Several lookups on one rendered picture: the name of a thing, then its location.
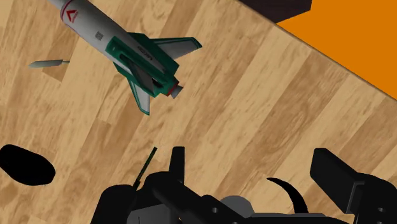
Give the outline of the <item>thin dark green stick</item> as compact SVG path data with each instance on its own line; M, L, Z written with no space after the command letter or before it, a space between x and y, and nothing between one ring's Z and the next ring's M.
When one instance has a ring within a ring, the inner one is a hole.
M157 147L154 147L154 148L152 149L150 155L149 155L148 158L146 159L146 161L145 161L145 163L144 163L144 165L143 165L141 171L140 171L139 174L137 175L136 180L134 181L134 184L132 185L132 187L133 187L135 190L138 189L138 187L139 187L139 185L140 185L140 182L141 182L141 178L142 178L143 174L145 173L146 169L148 168L148 166L149 166L149 164L150 164L152 158L154 157L156 151L157 151Z

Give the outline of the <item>black oval object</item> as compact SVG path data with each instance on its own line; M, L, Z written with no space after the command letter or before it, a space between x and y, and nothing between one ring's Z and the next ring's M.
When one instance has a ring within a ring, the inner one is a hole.
M47 185L56 174L54 166L45 157L13 144L0 149L0 168L27 186Z

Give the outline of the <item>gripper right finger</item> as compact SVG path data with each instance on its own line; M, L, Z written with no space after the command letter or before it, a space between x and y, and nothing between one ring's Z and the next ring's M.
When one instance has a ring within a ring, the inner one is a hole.
M326 148L313 153L310 176L353 224L397 224L397 188L355 171Z

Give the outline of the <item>white and green toy rocket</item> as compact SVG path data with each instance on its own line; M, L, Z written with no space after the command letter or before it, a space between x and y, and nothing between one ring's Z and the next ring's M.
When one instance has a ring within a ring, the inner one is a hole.
M70 29L113 62L126 77L144 114L150 113L150 98L159 94L176 97L183 89L175 77L177 58L202 45L194 37L152 39L127 32L89 0L47 0L60 10Z

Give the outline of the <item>black curved pointed object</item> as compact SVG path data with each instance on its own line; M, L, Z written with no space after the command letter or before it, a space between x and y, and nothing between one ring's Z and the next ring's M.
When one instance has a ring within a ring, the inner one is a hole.
M308 213L309 212L304 198L302 197L302 195L299 193L299 191L294 186L292 186L288 182L283 181L278 178L267 178L267 179L269 181L279 185L281 188L283 188L286 191L286 193L289 195L289 197L291 199L295 213Z

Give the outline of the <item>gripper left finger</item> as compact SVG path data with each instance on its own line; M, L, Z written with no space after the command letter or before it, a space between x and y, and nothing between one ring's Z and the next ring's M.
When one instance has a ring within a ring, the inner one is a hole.
M247 224L246 219L211 195L199 196L184 185L185 148L172 149L168 171L150 174L144 183L151 194L182 224Z

